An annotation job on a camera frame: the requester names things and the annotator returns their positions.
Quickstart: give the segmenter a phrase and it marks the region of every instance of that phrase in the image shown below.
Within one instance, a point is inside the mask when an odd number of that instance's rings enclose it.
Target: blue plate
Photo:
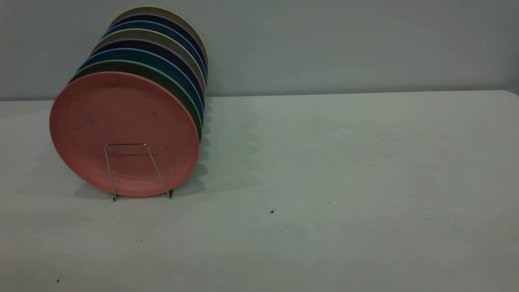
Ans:
[[[162,17],[156,14],[134,14],[130,16],[126,16],[116,23],[112,25],[112,27],[117,26],[118,24],[122,24],[125,22],[131,22],[131,21],[152,21],[156,23],[163,24],[169,28],[171,28],[174,31],[177,31],[180,33],[186,40],[188,40],[196,49],[198,54],[201,57],[205,57],[201,45],[198,43],[198,41],[193,37],[193,35],[182,25],[172,21],[171,19],[168,19],[166,17]],[[204,64],[207,68],[207,60],[204,58]]]
[[[143,63],[157,69],[162,73],[165,73],[173,80],[177,81],[178,84],[187,92],[192,102],[195,104],[195,107],[198,111],[203,125],[202,98],[198,95],[195,85],[191,82],[191,80],[189,80],[186,74],[184,74],[184,72],[182,72],[182,70],[180,70],[175,64],[152,52],[140,49],[121,48],[103,51],[96,55],[90,56],[85,61],[85,63],[83,63],[83,65],[79,67],[78,71],[80,71],[88,65],[108,60],[129,60]]]
[[[130,22],[124,22],[121,24],[118,24],[109,30],[106,31],[106,33],[103,35],[103,37],[116,32],[120,30],[126,30],[126,29],[145,29],[145,30],[152,30],[159,32],[161,34],[167,35],[168,37],[172,38],[179,44],[181,44],[195,59],[197,64],[202,69],[203,75],[205,79],[207,80],[207,66],[204,62],[203,58],[199,54],[199,52],[196,50],[194,45],[188,41],[182,34],[180,34],[178,31],[169,28],[165,26],[164,24],[160,24],[157,22],[152,21],[130,21]]]
[[[91,55],[119,48],[132,48],[152,52],[177,65],[179,69],[186,74],[189,80],[191,80],[191,83],[195,85],[198,95],[202,97],[202,106],[205,108],[204,105],[206,93],[203,89],[202,82],[198,80],[197,76],[195,75],[195,72],[186,63],[186,61],[184,61],[179,55],[177,55],[175,52],[166,48],[163,45],[159,45],[157,43],[147,41],[144,39],[120,39],[118,41],[110,42],[99,47],[97,50],[93,51]]]

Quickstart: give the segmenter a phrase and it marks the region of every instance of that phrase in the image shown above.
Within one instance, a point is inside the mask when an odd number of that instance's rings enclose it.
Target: table surface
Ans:
[[[200,161],[122,198],[0,102],[0,291],[517,291],[519,98],[208,98]]]

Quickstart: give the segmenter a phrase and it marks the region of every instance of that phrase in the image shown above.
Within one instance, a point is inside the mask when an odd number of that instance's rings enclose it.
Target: pink plate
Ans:
[[[70,83],[50,112],[50,135],[78,176],[112,193],[105,144],[146,143],[168,190],[193,172],[198,134],[188,111],[157,83],[123,72],[99,72]],[[108,147],[118,195],[164,193],[145,146]]]

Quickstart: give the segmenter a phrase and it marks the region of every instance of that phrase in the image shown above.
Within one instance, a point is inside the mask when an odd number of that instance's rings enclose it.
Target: green plate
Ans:
[[[198,115],[198,111],[196,110],[195,105],[189,98],[189,95],[175,80],[171,79],[169,76],[163,74],[162,72],[154,69],[153,67],[139,62],[127,60],[102,61],[81,69],[74,75],[74,77],[72,77],[69,83],[88,74],[106,71],[126,72],[142,76],[153,82],[156,82],[157,84],[171,92],[173,95],[175,95],[176,98],[178,98],[180,102],[184,105],[184,107],[186,107],[191,118],[193,119],[193,122],[195,122],[195,126],[198,132],[198,142],[200,142],[200,140],[202,139],[202,122],[200,120],[200,116]]]

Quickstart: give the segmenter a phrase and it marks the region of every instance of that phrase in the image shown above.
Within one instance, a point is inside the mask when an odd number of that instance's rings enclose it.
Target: dark navy plate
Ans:
[[[196,48],[196,51],[200,54],[201,57],[204,57],[204,64],[207,67],[207,60],[205,59],[205,54],[203,53],[202,46],[200,45],[200,43],[198,43],[198,41],[193,37],[193,35],[185,27],[178,24],[177,22],[172,21],[171,19],[168,19],[166,17],[156,15],[156,14],[143,13],[143,14],[133,14],[130,16],[126,16],[126,17],[118,20],[117,22],[115,22],[113,24],[113,26],[117,26],[118,24],[130,22],[130,21],[152,21],[152,22],[163,24],[163,25],[177,31],[183,37],[185,37],[186,40],[188,40],[190,43],[193,44],[193,46]]]
[[[103,37],[116,32],[120,30],[126,30],[126,29],[145,29],[145,30],[152,30],[159,32],[161,34],[164,34],[173,40],[177,41],[179,44],[181,44],[189,53],[195,58],[196,62],[200,66],[200,68],[203,71],[203,75],[207,80],[207,64],[203,60],[202,56],[198,52],[198,50],[195,48],[195,46],[186,39],[182,34],[180,34],[178,31],[157,22],[153,21],[129,21],[129,22],[123,22],[121,24],[118,24],[109,30],[106,31],[106,33],[103,35]]]

